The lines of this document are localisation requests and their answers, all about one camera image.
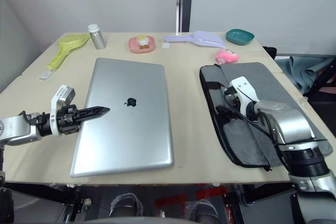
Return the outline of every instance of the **silver laptop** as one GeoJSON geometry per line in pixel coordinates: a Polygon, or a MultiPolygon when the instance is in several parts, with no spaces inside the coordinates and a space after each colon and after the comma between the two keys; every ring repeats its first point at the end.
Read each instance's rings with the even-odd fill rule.
{"type": "Polygon", "coordinates": [[[173,164],[163,66],[98,58],[85,106],[104,106],[110,111],[81,125],[71,177],[173,164]]]}

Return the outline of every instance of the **white wall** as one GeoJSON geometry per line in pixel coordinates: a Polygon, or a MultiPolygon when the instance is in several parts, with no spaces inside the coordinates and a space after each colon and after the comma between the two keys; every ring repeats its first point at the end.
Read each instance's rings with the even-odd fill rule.
{"type": "Polygon", "coordinates": [[[278,52],[336,55],[336,0],[192,0],[191,31],[232,28],[278,52]]]}
{"type": "Polygon", "coordinates": [[[44,48],[65,32],[175,31],[176,0],[8,0],[44,48]]]}
{"type": "Polygon", "coordinates": [[[38,48],[5,0],[0,0],[0,93],[37,57],[38,48]]]}

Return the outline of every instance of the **purple dustpan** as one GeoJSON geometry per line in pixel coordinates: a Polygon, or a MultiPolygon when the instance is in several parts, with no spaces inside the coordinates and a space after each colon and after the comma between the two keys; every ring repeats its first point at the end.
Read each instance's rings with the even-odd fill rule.
{"type": "Polygon", "coordinates": [[[195,31],[189,36],[164,36],[166,42],[192,42],[206,47],[226,48],[224,41],[218,34],[207,31],[195,31]]]}

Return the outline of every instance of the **wooden table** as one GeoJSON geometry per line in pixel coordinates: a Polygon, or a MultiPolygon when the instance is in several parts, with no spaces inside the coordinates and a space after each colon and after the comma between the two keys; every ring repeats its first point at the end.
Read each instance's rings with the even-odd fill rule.
{"type": "MultiPolygon", "coordinates": [[[[96,50],[91,40],[72,52],[62,66],[46,81],[37,79],[57,54],[57,43],[51,45],[21,76],[0,94],[0,117],[28,113],[49,113],[50,100],[61,84],[73,87],[73,104],[83,108],[96,58],[114,58],[161,64],[165,68],[175,164],[170,168],[144,172],[71,178],[69,176],[77,134],[54,137],[20,146],[6,146],[4,171],[8,182],[56,184],[188,184],[188,183],[265,183],[288,181],[283,167],[271,172],[262,168],[243,168],[233,164],[217,139],[199,81],[200,67],[215,63],[218,48],[173,43],[162,48],[164,33],[147,34],[156,41],[156,49],[147,54],[133,54],[128,40],[133,33],[104,34],[107,47],[96,50]]],[[[257,40],[246,46],[227,43],[240,56],[239,62],[263,63],[292,95],[322,134],[336,147],[336,139],[309,103],[263,50],[257,40]]],[[[336,155],[327,158],[336,171],[336,155]]]]}

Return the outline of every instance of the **white bottle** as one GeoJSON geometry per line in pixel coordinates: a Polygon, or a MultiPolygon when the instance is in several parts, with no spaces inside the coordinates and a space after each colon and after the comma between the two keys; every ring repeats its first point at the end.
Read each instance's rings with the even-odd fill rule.
{"type": "Polygon", "coordinates": [[[101,50],[106,47],[103,35],[96,24],[89,25],[89,32],[96,49],[101,50]]]}

